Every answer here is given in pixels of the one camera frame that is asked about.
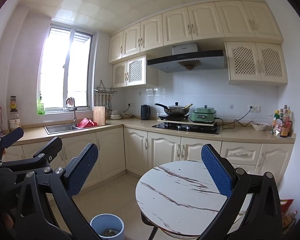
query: tile floor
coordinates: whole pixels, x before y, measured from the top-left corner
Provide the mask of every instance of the tile floor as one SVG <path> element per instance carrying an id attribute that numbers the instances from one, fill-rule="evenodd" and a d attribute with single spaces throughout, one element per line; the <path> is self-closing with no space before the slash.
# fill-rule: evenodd
<path id="1" fill-rule="evenodd" d="M 152 227 L 145 225 L 140 216 L 135 190 L 139 179 L 126 173 L 98 188 L 73 198 L 85 218 L 90 221 L 101 213 L 111 213 L 120 217 L 125 226 L 126 240 L 148 240 Z M 69 232 L 55 203 L 53 213 L 61 229 Z M 172 240 L 160 229 L 154 240 Z"/>

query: cutting board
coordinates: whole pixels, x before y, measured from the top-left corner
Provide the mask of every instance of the cutting board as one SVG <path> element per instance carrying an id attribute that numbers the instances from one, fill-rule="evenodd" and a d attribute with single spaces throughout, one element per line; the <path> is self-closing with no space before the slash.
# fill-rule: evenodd
<path id="1" fill-rule="evenodd" d="M 106 107 L 94 106 L 93 107 L 93 121 L 99 125 L 106 125 Z"/>

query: sink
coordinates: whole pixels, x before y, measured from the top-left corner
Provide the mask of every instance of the sink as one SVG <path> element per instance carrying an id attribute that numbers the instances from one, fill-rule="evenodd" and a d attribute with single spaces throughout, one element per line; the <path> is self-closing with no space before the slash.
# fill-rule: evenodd
<path id="1" fill-rule="evenodd" d="M 47 134 L 79 130 L 79 128 L 75 127 L 72 123 L 45 126 L 44 128 L 45 128 Z"/>

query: window frame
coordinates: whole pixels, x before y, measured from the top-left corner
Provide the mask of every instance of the window frame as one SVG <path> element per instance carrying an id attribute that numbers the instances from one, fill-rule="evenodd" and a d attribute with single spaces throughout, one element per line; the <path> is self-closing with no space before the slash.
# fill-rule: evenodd
<path id="1" fill-rule="evenodd" d="M 68 95 L 68 73 L 69 73 L 69 63 L 70 63 L 70 49 L 71 49 L 71 45 L 74 39 L 74 35 L 75 33 L 81 33 L 87 36 L 90 36 L 91 41 L 90 41 L 90 50 L 89 50 L 89 58 L 88 58 L 88 68 L 87 68 L 87 105 L 86 106 L 76 106 L 78 108 L 78 111 L 87 111 L 87 110 L 91 110 L 91 89 L 90 87 L 92 87 L 92 82 L 93 82 L 93 78 L 91 78 L 92 73 L 91 69 L 93 69 L 93 62 L 92 60 L 92 49 L 93 49 L 93 42 L 94 42 L 94 34 L 87 32 L 87 31 L 83 31 L 80 29 L 77 29 L 75 27 L 70 27 L 70 26 L 64 26 L 64 25 L 59 25 L 59 24 L 55 24 L 55 23 L 51 23 L 49 30 L 47 32 L 47 36 L 46 39 L 49 37 L 51 29 L 52 28 L 57 28 L 57 29 L 61 29 L 61 30 L 66 30 L 66 31 L 70 31 L 70 42 L 69 42 L 69 48 L 68 48 L 68 53 L 66 55 L 66 60 L 65 60 L 65 64 L 63 66 L 64 68 L 64 76 L 63 76 L 63 106 L 62 107 L 49 107 L 49 108 L 45 108 L 45 112 L 46 114 L 52 114 L 52 113 L 68 113 L 68 110 L 66 109 L 67 105 L 66 105 L 66 98 Z M 40 66 L 40 76 L 38 78 L 38 94 L 40 95 L 40 87 L 41 87 L 41 67 L 42 67 L 42 62 L 41 62 L 41 66 Z"/>

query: blue trash can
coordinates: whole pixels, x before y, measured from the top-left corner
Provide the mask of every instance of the blue trash can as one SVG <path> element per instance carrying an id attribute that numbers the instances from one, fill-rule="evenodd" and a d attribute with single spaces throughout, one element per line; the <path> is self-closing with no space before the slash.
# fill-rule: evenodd
<path id="1" fill-rule="evenodd" d="M 91 219 L 91 227 L 104 240 L 124 240 L 124 223 L 121 218 L 113 214 L 100 214 Z M 115 236 L 102 236 L 106 229 L 119 231 Z"/>

